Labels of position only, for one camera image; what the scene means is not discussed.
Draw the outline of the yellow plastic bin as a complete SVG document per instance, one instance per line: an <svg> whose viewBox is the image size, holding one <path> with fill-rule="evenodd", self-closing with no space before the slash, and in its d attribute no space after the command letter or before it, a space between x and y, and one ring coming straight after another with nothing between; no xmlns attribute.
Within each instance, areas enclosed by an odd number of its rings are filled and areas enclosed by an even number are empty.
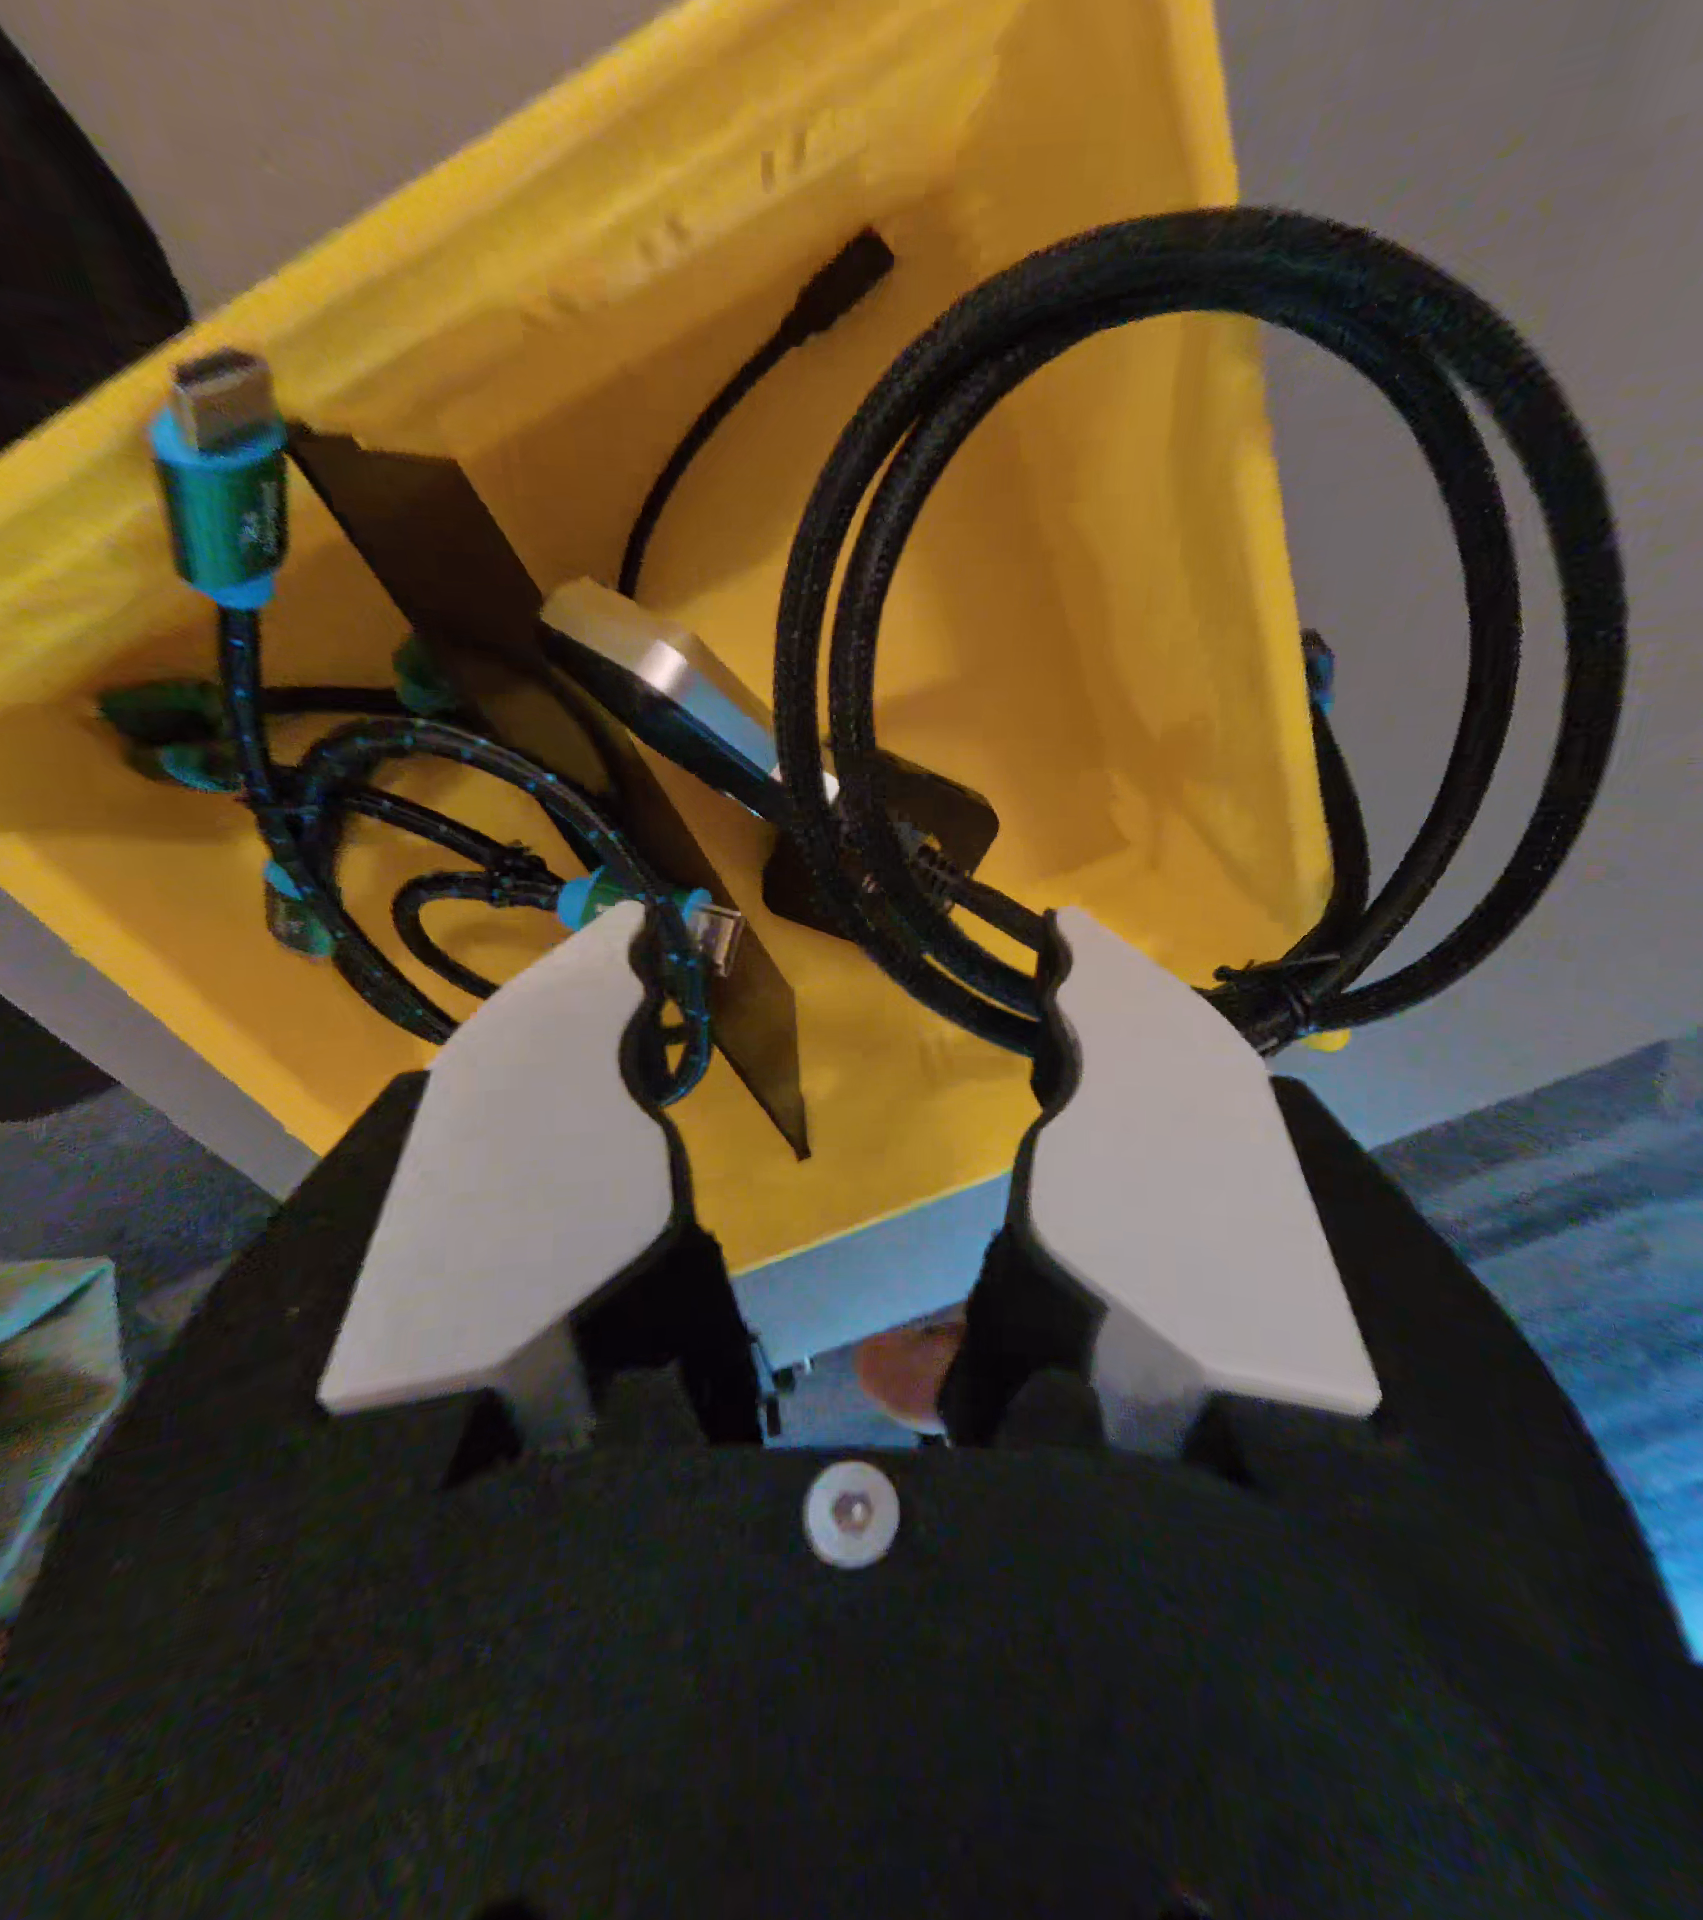
<svg viewBox="0 0 1703 1920"><path fill-rule="evenodd" d="M240 803L144 780L110 684L210 670L146 444L178 353L454 458L544 588L610 579L670 444L862 228L896 268L730 419L644 567L758 695L790 540L890 362L1084 230L1237 197L1211 3L682 3L0 455L0 890L330 1150L430 1051L264 926ZM1259 347L1106 333L962 445L888 596L878 734L986 876L1184 977L1281 952L1327 851Z"/></svg>

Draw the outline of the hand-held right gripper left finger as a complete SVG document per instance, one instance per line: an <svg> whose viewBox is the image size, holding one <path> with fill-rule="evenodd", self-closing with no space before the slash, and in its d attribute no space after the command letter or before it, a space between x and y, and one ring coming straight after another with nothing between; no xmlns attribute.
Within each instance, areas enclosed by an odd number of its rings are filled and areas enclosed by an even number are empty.
<svg viewBox="0 0 1703 1920"><path fill-rule="evenodd" d="M764 1439L752 1334L684 1145L638 1085L664 994L636 901L486 999L434 1059L320 1377L336 1417L492 1391L528 1443L674 1374L716 1443Z"/></svg>

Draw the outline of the grey HDMI switch box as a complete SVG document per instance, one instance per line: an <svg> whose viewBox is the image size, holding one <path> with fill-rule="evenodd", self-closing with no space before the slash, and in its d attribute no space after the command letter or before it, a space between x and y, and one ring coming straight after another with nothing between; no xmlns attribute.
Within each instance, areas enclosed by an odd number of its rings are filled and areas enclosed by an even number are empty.
<svg viewBox="0 0 1703 1920"><path fill-rule="evenodd" d="M554 664L652 754L790 828L772 709L690 628L578 578L544 599L542 634Z"/></svg>

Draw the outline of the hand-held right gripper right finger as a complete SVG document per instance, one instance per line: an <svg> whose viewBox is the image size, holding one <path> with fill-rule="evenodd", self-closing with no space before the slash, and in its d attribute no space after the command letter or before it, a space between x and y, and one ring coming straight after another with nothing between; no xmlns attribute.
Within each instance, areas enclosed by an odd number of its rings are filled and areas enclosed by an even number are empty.
<svg viewBox="0 0 1703 1920"><path fill-rule="evenodd" d="M1044 928L1038 1116L974 1283L942 1421L1008 1443L1048 1379L1064 1421L1174 1458L1219 1398L1363 1421L1383 1401L1259 1053L1090 911Z"/></svg>

